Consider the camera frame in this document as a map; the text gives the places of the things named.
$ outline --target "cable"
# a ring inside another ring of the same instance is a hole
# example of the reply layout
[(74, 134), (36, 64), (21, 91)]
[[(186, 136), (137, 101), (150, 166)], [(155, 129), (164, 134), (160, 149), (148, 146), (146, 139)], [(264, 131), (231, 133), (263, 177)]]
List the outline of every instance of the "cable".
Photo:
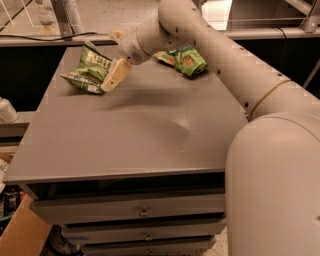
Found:
[(284, 48), (283, 48), (283, 52), (282, 52), (282, 56), (281, 56), (281, 60), (280, 60), (280, 64), (279, 64), (279, 69), (282, 69), (282, 64), (283, 64), (283, 60), (284, 60), (284, 56), (287, 52), (287, 44), (288, 44), (288, 38), (287, 38), (287, 35), (286, 33), (283, 31), (282, 28), (279, 28), (279, 27), (273, 27), (273, 29), (278, 29), (282, 32), (283, 36), (284, 36), (284, 40), (285, 40), (285, 43), (284, 43)]
[(9, 37), (9, 38), (20, 38), (20, 39), (28, 39), (28, 40), (33, 40), (33, 41), (41, 41), (41, 42), (55, 42), (55, 41), (60, 41), (60, 40), (72, 39), (72, 38), (78, 37), (78, 36), (97, 35), (97, 34), (98, 33), (96, 33), (96, 32), (86, 32), (86, 33), (74, 34), (71, 36), (59, 37), (59, 38), (55, 38), (55, 39), (43, 39), (43, 38), (30, 37), (30, 36), (0, 34), (0, 38), (1, 37)]
[[(26, 3), (25, 6), (27, 7), (29, 4), (31, 4), (31, 2), (32, 2), (32, 0), (30, 0), (28, 3)], [(11, 20), (13, 20), (15, 17), (17, 17), (23, 10), (24, 10), (24, 7), (22, 7), (15, 15), (13, 15), (13, 16), (11, 17)], [(6, 27), (10, 22), (11, 22), (11, 21), (8, 20), (8, 21), (3, 25), (3, 28), (0, 28), (0, 32), (1, 32), (2, 30), (4, 30), (5, 27)]]

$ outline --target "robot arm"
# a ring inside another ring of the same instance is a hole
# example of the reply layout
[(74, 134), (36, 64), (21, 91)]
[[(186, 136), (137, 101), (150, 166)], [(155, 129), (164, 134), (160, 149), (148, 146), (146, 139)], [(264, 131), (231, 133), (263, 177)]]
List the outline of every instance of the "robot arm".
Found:
[(320, 116), (319, 101), (313, 95), (210, 27), (191, 0), (162, 0), (158, 16), (124, 32), (119, 53), (137, 65), (183, 42), (197, 49), (249, 119), (284, 111)]
[(140, 64), (182, 41), (255, 119), (226, 162), (229, 256), (320, 255), (319, 100), (209, 27), (191, 0), (162, 0), (158, 17), (123, 34), (119, 52)]

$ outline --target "gray surface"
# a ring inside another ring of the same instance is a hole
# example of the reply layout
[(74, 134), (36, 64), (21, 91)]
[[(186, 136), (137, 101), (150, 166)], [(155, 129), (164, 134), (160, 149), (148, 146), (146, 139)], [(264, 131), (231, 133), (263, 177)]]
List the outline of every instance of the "gray surface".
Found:
[[(103, 48), (112, 56), (116, 51)], [(213, 73), (189, 80), (155, 60), (133, 67), (112, 93), (87, 95), (58, 74), (77, 67), (69, 48), (5, 176), (8, 184), (221, 171), (246, 124)]]

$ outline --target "floor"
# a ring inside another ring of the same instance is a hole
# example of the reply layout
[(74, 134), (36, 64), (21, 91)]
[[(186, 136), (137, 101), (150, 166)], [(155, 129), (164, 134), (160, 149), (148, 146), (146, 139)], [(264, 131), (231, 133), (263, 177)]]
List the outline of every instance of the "floor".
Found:
[[(86, 32), (107, 34), (111, 30), (129, 28), (153, 16), (157, 12), (159, 2), (159, 0), (78, 0), (77, 5)], [(10, 13), (19, 11), (23, 6), (21, 0), (3, 0), (3, 3), (10, 10)], [(0, 19), (0, 33), (37, 36), (59, 32), (57, 24), (53, 24), (49, 30), (45, 29), (39, 22), (38, 13), (38, 6), (35, 1), (32, 1), (27, 6), (27, 12), (19, 13), (5, 27), (3, 25), (6, 21), (3, 18)], [(5, 10), (0, 1), (0, 17), (5, 17), (4, 15)], [(213, 248), (203, 256), (228, 255), (227, 229), (217, 235), (216, 240)]]

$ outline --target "drawer handle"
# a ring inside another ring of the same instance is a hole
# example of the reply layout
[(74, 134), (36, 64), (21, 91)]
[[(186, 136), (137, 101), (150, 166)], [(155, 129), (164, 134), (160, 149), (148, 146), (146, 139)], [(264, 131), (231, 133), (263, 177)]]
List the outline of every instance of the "drawer handle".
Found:
[(149, 242), (149, 241), (152, 241), (152, 240), (153, 240), (153, 238), (152, 238), (152, 236), (151, 236), (150, 232), (148, 232), (148, 233), (147, 233), (147, 236), (146, 236), (145, 240), (146, 240), (147, 242)]
[(149, 213), (147, 212), (146, 207), (142, 207), (142, 212), (139, 213), (139, 216), (140, 216), (141, 218), (147, 218), (147, 217), (149, 217)]

